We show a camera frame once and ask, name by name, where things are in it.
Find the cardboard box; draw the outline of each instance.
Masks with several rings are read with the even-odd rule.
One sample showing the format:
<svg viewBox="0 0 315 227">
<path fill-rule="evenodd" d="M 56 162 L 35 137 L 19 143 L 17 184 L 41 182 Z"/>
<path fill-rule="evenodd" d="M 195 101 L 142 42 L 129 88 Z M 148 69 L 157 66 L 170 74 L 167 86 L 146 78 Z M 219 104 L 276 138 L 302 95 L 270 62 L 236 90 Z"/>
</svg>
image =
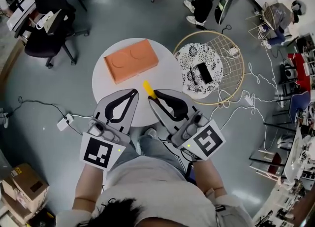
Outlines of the cardboard box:
<svg viewBox="0 0 315 227">
<path fill-rule="evenodd" d="M 5 203 L 6 207 L 14 218 L 19 221 L 22 225 L 25 225 L 29 219 L 34 216 L 34 213 L 30 210 L 24 208 L 18 201 L 13 200 L 6 193 L 2 193 L 2 200 Z"/>
<path fill-rule="evenodd" d="M 17 197 L 17 188 L 11 179 L 11 177 L 6 177 L 2 180 L 2 186 L 4 192 L 9 195 L 13 200 L 16 200 Z"/>
<path fill-rule="evenodd" d="M 35 212 L 44 202 L 48 184 L 41 179 L 27 163 L 11 172 L 11 179 L 17 187 L 17 200 L 31 212 Z"/>
</svg>

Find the red object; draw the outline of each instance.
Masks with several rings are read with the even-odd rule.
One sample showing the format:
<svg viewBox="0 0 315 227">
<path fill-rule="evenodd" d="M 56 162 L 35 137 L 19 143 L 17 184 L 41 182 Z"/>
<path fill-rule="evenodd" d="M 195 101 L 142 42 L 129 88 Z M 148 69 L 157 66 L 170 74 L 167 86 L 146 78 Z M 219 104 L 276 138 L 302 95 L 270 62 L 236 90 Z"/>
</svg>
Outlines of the red object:
<svg viewBox="0 0 315 227">
<path fill-rule="evenodd" d="M 296 84 L 300 85 L 301 93 L 308 91 L 311 93 L 311 80 L 310 76 L 305 74 L 304 70 L 304 58 L 302 54 L 288 54 L 288 57 L 291 59 L 293 65 L 296 67 L 297 71 L 297 81 Z"/>
</svg>

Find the power strip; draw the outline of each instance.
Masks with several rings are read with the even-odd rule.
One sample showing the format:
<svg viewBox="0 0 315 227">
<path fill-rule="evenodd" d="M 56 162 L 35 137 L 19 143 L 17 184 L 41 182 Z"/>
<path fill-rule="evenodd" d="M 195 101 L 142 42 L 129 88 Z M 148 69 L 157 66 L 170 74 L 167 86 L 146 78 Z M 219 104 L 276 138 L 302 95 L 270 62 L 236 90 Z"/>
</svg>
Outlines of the power strip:
<svg viewBox="0 0 315 227">
<path fill-rule="evenodd" d="M 58 124 L 57 127 L 60 131 L 63 131 L 64 129 L 66 129 L 68 127 L 68 125 L 70 125 L 73 122 L 73 117 L 70 113 L 68 113 L 66 115 L 66 119 L 63 118 L 61 119 Z"/>
</svg>

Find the gray pants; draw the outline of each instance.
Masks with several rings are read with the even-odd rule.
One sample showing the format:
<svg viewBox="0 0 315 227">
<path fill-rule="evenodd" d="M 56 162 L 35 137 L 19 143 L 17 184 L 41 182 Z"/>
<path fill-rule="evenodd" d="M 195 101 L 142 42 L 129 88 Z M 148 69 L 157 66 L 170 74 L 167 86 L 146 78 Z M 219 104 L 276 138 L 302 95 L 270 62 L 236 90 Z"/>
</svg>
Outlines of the gray pants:
<svg viewBox="0 0 315 227">
<path fill-rule="evenodd" d="M 170 151 L 167 150 L 165 146 L 163 146 L 163 143 L 161 141 L 153 139 L 150 136 L 144 135 L 140 137 L 139 144 L 141 149 L 141 155 L 165 161 L 171 164 L 176 169 L 178 169 L 181 172 L 181 174 L 185 176 L 185 171 L 183 170 L 179 161 Z M 139 155 L 131 143 L 126 147 L 122 155 L 120 155 L 120 157 L 118 158 L 118 160 L 116 161 L 111 170 L 114 170 L 119 165 L 124 164 L 125 162 L 128 162 L 137 157 L 139 157 Z"/>
</svg>

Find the smartphone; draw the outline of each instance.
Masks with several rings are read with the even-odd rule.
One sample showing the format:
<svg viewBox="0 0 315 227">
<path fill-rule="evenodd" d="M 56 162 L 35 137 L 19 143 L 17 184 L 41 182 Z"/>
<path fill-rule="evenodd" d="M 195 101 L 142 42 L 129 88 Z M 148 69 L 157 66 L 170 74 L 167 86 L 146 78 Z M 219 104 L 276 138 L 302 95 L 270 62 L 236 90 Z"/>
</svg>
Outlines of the smartphone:
<svg viewBox="0 0 315 227">
<path fill-rule="evenodd" d="M 198 69 L 200 71 L 202 80 L 205 82 L 205 84 L 211 83 L 213 80 L 212 80 L 212 77 L 210 75 L 210 72 L 207 69 L 206 64 L 205 63 L 201 63 L 201 64 L 198 64 L 197 67 L 198 67 Z"/>
</svg>

